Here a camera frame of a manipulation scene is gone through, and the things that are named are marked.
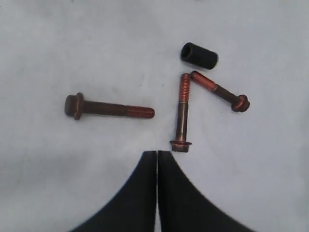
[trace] white surface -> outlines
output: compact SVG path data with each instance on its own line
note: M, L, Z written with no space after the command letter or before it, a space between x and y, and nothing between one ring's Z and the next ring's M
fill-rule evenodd
M185 42L217 52L192 84L198 189L258 232L309 231L309 1L0 0L0 231L66 232L119 190L144 150L174 137ZM153 107L152 120L64 115L68 94Z

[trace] bolt shank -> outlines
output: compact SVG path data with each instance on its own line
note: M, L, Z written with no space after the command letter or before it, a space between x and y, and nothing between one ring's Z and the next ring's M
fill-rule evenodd
M217 88L213 93L231 104L236 104L239 102L238 96L232 94L231 92L221 87L220 85L217 85Z
M84 101L83 112L96 115L125 116L127 113L127 107L120 104Z
M189 104L185 102L178 103L176 140L186 141L187 139L187 121Z

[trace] black rubber sleeve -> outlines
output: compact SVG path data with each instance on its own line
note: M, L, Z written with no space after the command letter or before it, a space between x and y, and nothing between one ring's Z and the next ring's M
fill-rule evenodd
M181 51L181 60L205 69L213 69L218 62L218 54L193 43L186 43Z

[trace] copper-coated bolt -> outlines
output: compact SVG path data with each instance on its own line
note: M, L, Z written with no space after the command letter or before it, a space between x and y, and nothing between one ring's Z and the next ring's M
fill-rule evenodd
M236 96L197 71L193 71L191 73L191 78L194 82L198 83L199 85L213 92L215 95L231 103L232 110L234 112L245 112L250 106L250 102L248 101L246 95L242 94Z
M178 115L177 115L177 129L176 138L170 141L172 151L188 152L189 143L187 139L187 121L189 109L189 92L190 92L190 74L183 74L180 80Z
M75 120L79 120L83 113L139 118L153 118L155 116L155 111L152 108L85 101L82 93L69 95L64 111L67 116L74 117Z

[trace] threaded end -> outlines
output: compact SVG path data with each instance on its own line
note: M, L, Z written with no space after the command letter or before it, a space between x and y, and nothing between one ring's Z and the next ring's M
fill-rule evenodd
M179 102L189 102L190 74L184 73L180 79Z
M204 75L200 74L197 71L193 71L191 73L191 78L194 82L199 84L200 86L203 86L204 88L208 89L211 92L214 92L217 88L217 84L214 83L212 80L208 79Z
M155 110L148 107L127 106L126 116L139 118L153 118Z

